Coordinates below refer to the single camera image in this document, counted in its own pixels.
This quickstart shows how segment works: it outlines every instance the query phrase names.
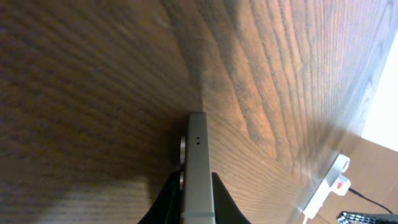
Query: brown wood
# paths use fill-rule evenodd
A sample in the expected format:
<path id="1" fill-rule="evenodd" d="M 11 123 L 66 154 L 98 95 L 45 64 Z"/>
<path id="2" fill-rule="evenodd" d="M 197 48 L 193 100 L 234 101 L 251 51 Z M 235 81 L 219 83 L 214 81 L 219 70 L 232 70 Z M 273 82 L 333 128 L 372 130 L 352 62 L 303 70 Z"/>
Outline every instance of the brown wood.
<path id="1" fill-rule="evenodd" d="M 360 139 L 350 158 L 345 176 L 350 179 L 351 187 L 397 213 L 398 153 Z M 333 223 L 341 211 L 388 213 L 383 208 L 347 192 L 344 197 L 330 194 L 318 214 Z"/>
<path id="2" fill-rule="evenodd" d="M 245 216 L 295 223 L 356 144 L 398 27 L 393 0 L 0 9 L 9 223 L 136 223 L 178 160 L 188 112 L 201 110 L 212 169 Z"/>

